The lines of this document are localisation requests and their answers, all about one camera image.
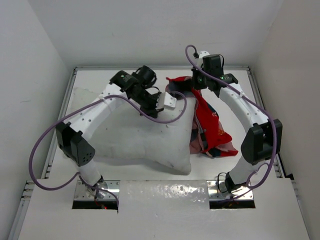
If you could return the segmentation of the white pillow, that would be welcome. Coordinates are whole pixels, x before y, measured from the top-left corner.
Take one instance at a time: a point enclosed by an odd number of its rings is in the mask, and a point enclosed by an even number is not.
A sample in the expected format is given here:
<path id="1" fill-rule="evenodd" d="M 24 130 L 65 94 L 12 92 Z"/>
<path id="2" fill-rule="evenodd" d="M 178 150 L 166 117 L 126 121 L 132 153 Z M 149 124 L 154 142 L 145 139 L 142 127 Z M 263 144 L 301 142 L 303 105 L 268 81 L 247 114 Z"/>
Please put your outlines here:
<path id="1" fill-rule="evenodd" d="M 183 175 L 191 172 L 190 139 L 196 99 L 177 100 L 152 121 L 125 102 L 95 130 L 89 144 L 94 160 L 104 165 L 162 165 Z"/>

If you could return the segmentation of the red patterned pillowcase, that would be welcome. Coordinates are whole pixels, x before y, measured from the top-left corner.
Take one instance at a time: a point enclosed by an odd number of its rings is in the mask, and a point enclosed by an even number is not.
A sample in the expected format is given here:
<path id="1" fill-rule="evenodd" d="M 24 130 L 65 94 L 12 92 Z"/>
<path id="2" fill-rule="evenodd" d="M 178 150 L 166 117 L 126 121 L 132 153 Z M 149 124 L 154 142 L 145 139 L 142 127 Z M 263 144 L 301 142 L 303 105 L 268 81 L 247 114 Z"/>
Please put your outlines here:
<path id="1" fill-rule="evenodd" d="M 217 111 L 203 98 L 202 92 L 191 86 L 191 76 L 165 78 L 165 90 L 180 92 L 187 98 L 195 98 L 194 116 L 189 149 L 191 154 L 204 154 L 211 158 L 232 157 L 238 150 L 232 144 L 232 136 L 224 131 Z"/>

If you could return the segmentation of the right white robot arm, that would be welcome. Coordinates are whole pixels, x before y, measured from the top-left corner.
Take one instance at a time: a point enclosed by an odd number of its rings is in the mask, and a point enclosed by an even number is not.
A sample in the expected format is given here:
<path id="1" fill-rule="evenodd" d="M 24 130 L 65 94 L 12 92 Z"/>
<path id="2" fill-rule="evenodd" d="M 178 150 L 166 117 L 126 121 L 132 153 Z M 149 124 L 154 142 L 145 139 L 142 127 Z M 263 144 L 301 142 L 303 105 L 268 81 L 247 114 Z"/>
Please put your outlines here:
<path id="1" fill-rule="evenodd" d="M 241 157 L 218 185 L 219 190 L 230 194 L 242 186 L 257 188 L 267 179 L 280 151 L 283 125 L 247 97 L 233 74 L 224 73 L 221 55 L 202 51 L 194 53 L 194 57 L 197 60 L 192 68 L 194 88 L 212 91 L 231 109 L 246 132 Z"/>

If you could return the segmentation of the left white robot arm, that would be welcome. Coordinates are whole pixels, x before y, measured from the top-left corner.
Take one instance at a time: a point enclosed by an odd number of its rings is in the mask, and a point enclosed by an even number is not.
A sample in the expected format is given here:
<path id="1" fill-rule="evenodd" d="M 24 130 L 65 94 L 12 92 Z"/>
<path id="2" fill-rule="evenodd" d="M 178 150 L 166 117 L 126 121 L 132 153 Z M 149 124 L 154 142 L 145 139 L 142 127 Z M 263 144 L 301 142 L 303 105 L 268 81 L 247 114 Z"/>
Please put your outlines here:
<path id="1" fill-rule="evenodd" d="M 145 65 L 131 74 L 120 70 L 92 106 L 81 110 L 68 123 L 61 122 L 55 127 L 59 148 L 75 162 L 79 175 L 88 185 L 96 186 L 102 181 L 93 160 L 96 151 L 89 143 L 93 133 L 116 108 L 130 99 L 144 114 L 157 118 L 161 111 L 157 108 L 161 94 L 147 91 L 156 80 L 156 73 Z"/>

